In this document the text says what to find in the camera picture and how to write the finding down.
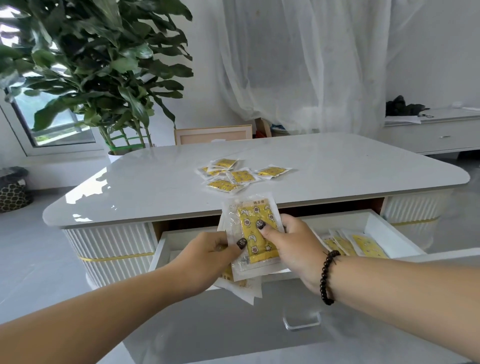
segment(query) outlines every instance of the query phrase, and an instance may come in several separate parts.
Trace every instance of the glossy table surface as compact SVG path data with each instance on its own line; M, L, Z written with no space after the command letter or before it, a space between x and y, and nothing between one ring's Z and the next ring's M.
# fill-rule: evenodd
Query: glossy table surface
M466 184L461 168L362 136L320 133L162 146L129 153L47 207L60 229L220 214L230 196L195 173L217 158L236 168L293 168L239 194L272 192L281 207L387 196Z

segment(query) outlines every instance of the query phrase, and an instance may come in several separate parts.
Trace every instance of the sheer white curtain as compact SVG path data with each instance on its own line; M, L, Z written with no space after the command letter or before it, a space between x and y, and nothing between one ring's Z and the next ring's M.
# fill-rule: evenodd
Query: sheer white curtain
M422 2L219 1L224 97L245 120L375 137L384 119L391 26L398 34Z

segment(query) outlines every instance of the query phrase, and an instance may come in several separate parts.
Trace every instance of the fingernail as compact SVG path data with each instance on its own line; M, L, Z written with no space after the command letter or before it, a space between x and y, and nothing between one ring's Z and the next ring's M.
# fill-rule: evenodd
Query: fingernail
M241 238L240 240L237 241L237 245L241 250L243 250L247 246L247 239Z
M263 220L257 220L257 227L259 230L263 229L265 227L266 223Z

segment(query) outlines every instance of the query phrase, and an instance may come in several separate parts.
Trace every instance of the potted plant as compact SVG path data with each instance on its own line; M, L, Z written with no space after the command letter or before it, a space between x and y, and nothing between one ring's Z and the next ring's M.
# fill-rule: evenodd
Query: potted plant
M14 9L13 18L0 18L12 28L2 37L18 37L12 47L0 44L0 87L9 87L7 99L22 92L58 96L35 114L33 131L48 128L58 113L70 109L83 116L82 124L99 129L109 154L122 155L152 146L148 127L154 102L175 123L162 98L182 98L183 85L172 78L193 76L191 68L167 65L162 58L192 60L185 34L171 19L192 20L180 0L5 0L2 5ZM134 137L127 136L128 128Z

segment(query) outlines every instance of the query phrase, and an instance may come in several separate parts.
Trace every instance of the ribbed white panel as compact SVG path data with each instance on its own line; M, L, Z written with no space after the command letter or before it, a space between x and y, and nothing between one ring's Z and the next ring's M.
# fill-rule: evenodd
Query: ribbed white panel
M391 224L437 218L444 213L452 191L442 190L387 197L381 215ZM433 243L433 233L437 224L438 220L395 226L395 228L420 249L425 250Z
M85 258L108 258L122 255L155 252L158 242L150 223L108 225L64 230L75 252ZM92 282L106 286L119 280L148 272L153 255L85 262Z

